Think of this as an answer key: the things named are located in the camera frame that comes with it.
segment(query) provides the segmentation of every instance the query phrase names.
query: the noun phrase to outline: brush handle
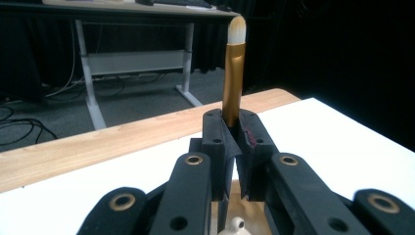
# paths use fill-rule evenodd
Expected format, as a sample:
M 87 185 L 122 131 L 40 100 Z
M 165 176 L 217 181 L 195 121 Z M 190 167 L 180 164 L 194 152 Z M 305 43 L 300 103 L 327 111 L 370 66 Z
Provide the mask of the brush handle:
M 225 81 L 223 84 L 222 118 L 228 127 L 235 126 L 239 118 L 244 76 L 245 43 L 227 45 Z

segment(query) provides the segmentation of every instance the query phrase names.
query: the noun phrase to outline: metal table leg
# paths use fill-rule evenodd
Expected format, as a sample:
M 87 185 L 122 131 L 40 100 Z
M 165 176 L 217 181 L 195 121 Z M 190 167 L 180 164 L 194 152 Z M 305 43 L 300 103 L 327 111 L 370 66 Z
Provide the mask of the metal table leg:
M 76 20 L 76 32 L 80 48 L 80 59 L 82 62 L 83 74 L 85 76 L 86 86 L 86 104 L 88 106 L 89 115 L 91 116 L 92 123 L 95 129 L 106 128 L 106 124 L 101 114 L 100 107 L 98 106 L 97 100 L 95 99 L 94 86 L 92 83 L 91 69 L 88 64 L 88 54 L 85 47 L 85 39 L 83 36 L 83 28 L 81 20 Z
M 190 69 L 192 66 L 192 45 L 193 45 L 193 30 L 194 24 L 188 23 L 187 30 L 186 30 L 186 46 L 183 55 L 183 83 L 182 85 L 176 85 L 176 89 L 180 94 L 184 96 L 193 106 L 202 106 L 203 104 L 196 99 L 190 92 L 189 92 L 189 83 L 190 83 Z

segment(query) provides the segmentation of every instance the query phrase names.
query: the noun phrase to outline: paintbrush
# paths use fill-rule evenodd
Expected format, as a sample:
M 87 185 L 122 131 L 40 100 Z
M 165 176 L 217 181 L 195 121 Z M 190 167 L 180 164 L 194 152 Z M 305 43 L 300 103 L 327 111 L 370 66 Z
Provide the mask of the paintbrush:
M 225 57 L 222 118 L 230 128 L 236 125 L 239 118 L 244 76 L 246 33 L 247 26 L 243 17 L 236 17 L 229 24 Z

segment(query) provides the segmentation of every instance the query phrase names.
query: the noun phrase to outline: dark background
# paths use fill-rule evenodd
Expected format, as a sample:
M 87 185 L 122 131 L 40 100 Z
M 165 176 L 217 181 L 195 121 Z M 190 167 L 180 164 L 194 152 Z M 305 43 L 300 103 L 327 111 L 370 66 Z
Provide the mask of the dark background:
M 315 97 L 415 151 L 412 1 L 208 2 L 229 5 L 247 20 L 245 94 L 280 87 Z M 68 20 L 0 16 L 2 100 L 47 105 L 41 84 L 63 86 L 70 76 L 72 27 Z M 184 28 L 85 27 L 90 52 L 183 48 Z M 193 69 L 223 68 L 226 33 L 226 24 L 196 24 Z M 81 77 L 74 47 L 75 77 Z

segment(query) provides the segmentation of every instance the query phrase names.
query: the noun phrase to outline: wooden table edge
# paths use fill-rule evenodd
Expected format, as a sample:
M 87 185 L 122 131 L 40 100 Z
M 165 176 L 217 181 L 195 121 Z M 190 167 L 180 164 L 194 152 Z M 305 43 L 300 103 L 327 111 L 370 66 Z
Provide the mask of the wooden table edge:
M 243 96 L 241 108 L 261 113 L 298 100 L 271 89 Z M 203 114 L 212 109 L 221 102 L 0 153 L 0 192 L 200 132 Z

